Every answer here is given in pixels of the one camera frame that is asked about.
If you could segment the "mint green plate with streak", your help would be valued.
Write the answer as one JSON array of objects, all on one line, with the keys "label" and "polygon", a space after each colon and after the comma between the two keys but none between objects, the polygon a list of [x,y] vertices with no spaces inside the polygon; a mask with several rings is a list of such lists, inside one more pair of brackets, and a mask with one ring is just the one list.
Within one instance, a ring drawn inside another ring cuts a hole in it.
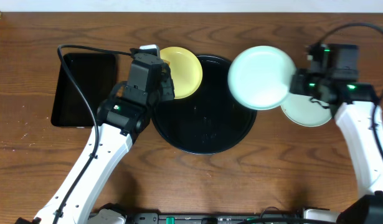
[{"label": "mint green plate with streak", "polygon": [[271,110],[287,98],[296,67],[291,57],[272,46],[244,50],[231,63],[228,86],[234,99],[252,110]]}]

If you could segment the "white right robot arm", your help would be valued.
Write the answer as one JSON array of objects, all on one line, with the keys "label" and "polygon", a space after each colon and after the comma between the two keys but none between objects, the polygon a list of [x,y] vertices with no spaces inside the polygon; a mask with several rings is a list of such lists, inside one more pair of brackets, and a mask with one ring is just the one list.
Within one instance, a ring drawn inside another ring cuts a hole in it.
[{"label": "white right robot arm", "polygon": [[383,223],[383,122],[373,86],[300,69],[290,93],[329,109],[346,141],[359,198],[336,223]]}]

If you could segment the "mint green plate front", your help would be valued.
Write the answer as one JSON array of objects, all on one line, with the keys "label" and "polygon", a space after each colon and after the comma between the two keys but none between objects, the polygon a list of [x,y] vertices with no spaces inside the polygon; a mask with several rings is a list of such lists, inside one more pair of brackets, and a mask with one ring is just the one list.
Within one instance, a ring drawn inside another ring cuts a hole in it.
[{"label": "mint green plate front", "polygon": [[306,127],[324,125],[332,118],[330,109],[312,103],[310,97],[304,95],[290,94],[281,109],[291,121]]}]

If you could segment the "yellow plate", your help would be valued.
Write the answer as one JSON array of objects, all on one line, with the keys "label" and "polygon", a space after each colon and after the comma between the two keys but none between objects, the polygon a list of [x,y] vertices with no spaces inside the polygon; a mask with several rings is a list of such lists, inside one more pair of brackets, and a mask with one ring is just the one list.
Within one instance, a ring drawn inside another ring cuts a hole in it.
[{"label": "yellow plate", "polygon": [[166,47],[160,56],[171,69],[175,99],[183,99],[197,91],[202,83],[203,71],[199,59],[182,47]]}]

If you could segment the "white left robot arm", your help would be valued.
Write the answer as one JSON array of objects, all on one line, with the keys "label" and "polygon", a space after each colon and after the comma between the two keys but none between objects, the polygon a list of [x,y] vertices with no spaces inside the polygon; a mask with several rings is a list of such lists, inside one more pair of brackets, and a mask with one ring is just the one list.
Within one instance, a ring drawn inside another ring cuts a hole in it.
[{"label": "white left robot arm", "polygon": [[31,223],[86,223],[109,176],[149,125],[154,107],[173,98],[169,65],[158,54],[134,54],[128,79],[101,103],[80,157]]}]

